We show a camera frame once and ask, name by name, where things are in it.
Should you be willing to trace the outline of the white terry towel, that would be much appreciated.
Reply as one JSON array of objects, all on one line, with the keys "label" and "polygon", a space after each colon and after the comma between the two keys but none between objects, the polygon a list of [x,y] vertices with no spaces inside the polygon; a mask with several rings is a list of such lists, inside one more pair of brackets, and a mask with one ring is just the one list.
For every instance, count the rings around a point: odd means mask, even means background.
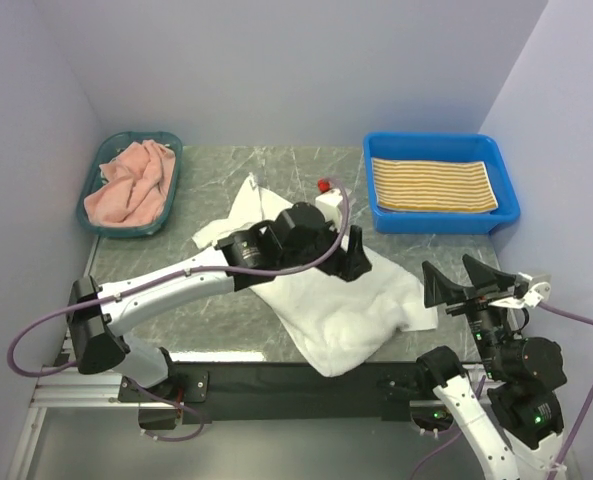
[{"label": "white terry towel", "polygon": [[365,253],[372,270],[350,283],[312,268],[251,288],[325,377],[357,367],[397,330],[438,327],[437,310],[424,306],[420,280],[369,248]]}]

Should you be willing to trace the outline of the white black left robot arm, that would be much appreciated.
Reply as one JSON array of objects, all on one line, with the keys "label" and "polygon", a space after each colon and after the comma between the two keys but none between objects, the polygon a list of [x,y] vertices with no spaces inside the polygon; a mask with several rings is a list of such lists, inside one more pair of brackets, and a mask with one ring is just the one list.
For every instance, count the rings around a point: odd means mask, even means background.
[{"label": "white black left robot arm", "polygon": [[164,348],[132,336],[141,323],[186,303],[248,289],[310,268],[353,282],[372,269],[355,225],[335,225],[300,202],[274,220],[236,230],[199,254],[140,277],[98,284],[77,280],[67,323],[76,367],[83,375],[114,371],[135,381],[153,401],[177,389]]}]

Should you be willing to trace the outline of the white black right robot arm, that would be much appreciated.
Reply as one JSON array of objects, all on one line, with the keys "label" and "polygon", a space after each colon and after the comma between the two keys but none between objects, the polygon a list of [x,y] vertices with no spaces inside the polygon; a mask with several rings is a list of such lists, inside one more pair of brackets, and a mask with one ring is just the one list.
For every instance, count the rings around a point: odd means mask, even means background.
[{"label": "white black right robot arm", "polygon": [[424,304],[466,318],[475,341],[491,403],[484,410],[456,353],[437,347],[417,360],[416,386],[439,399],[460,428],[487,479],[564,479],[557,455],[564,420],[556,389],[567,377],[561,347],[525,337],[508,322],[510,311],[527,315],[551,293],[547,274],[510,274],[470,255],[462,258],[468,285],[450,280],[432,263],[422,264]]}]

